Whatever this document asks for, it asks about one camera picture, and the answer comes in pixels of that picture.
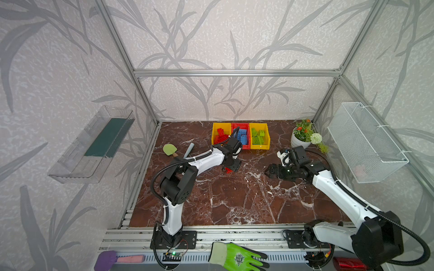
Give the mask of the blue lego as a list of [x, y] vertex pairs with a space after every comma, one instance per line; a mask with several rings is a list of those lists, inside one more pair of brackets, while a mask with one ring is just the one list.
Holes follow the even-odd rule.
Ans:
[[242, 145], [248, 145], [248, 136], [247, 129], [239, 129], [237, 133], [237, 139], [241, 142]]

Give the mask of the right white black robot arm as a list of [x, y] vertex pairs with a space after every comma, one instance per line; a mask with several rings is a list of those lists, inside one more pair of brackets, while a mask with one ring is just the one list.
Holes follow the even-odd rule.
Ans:
[[[430, 259], [431, 250], [428, 244], [403, 226], [396, 214], [391, 211], [383, 212], [369, 204], [339, 180], [321, 161], [310, 159], [306, 153], [302, 147], [281, 149], [277, 153], [280, 163], [270, 164], [264, 172], [265, 175], [291, 182], [301, 179], [312, 184], [350, 218], [354, 227], [346, 228], [343, 225], [314, 220], [305, 224], [302, 231], [284, 231], [283, 236], [290, 248], [317, 248], [321, 245], [330, 245], [332, 249], [340, 247], [355, 254], [369, 269], [378, 268], [384, 263], [417, 266]], [[422, 256], [415, 260], [396, 260], [396, 257], [404, 252], [404, 233], [421, 245]]]

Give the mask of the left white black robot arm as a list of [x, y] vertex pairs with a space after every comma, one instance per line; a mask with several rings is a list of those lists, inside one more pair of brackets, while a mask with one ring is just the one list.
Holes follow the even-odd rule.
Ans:
[[196, 178], [205, 171], [222, 166], [236, 172], [241, 166], [238, 158], [243, 145], [231, 135], [222, 143], [195, 157], [175, 158], [168, 166], [158, 171], [151, 179], [150, 190], [164, 207], [163, 222], [158, 230], [168, 241], [182, 234], [183, 204], [191, 195]]

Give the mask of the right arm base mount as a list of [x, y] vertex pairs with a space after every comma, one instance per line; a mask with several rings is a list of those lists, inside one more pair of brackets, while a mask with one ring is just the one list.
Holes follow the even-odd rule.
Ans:
[[282, 235], [287, 242], [288, 248], [326, 250], [334, 247], [334, 245], [329, 243], [318, 241], [312, 229], [285, 229], [283, 230]]

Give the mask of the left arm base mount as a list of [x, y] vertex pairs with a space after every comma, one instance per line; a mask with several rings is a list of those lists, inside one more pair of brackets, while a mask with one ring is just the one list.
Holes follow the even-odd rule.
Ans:
[[150, 248], [156, 250], [167, 250], [169, 248], [195, 249], [197, 234], [197, 231], [181, 230], [171, 236], [164, 230], [157, 230], [152, 236]]

